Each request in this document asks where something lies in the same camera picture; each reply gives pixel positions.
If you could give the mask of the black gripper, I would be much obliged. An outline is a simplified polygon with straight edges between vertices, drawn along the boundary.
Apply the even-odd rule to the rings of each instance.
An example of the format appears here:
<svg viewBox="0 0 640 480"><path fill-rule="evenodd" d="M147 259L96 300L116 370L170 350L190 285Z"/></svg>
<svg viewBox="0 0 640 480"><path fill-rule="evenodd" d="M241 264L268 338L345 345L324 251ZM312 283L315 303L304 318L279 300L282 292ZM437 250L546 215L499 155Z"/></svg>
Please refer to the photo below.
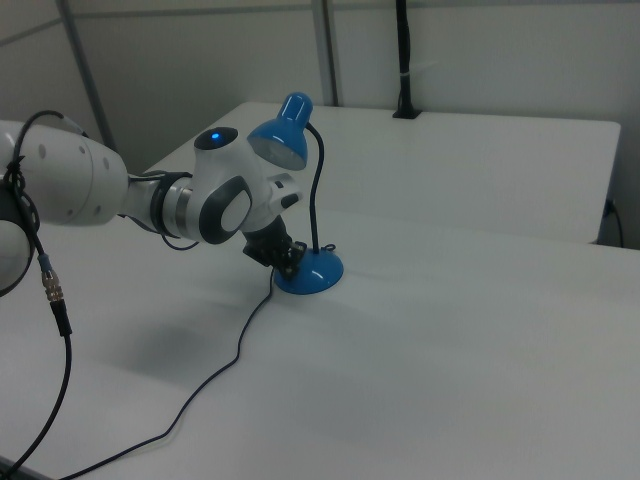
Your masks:
<svg viewBox="0 0 640 480"><path fill-rule="evenodd" d="M266 267L278 270L282 278L294 278L299 271L299 261L307 251L307 244L293 242L281 216L266 227L243 233L246 243L243 253Z"/></svg>

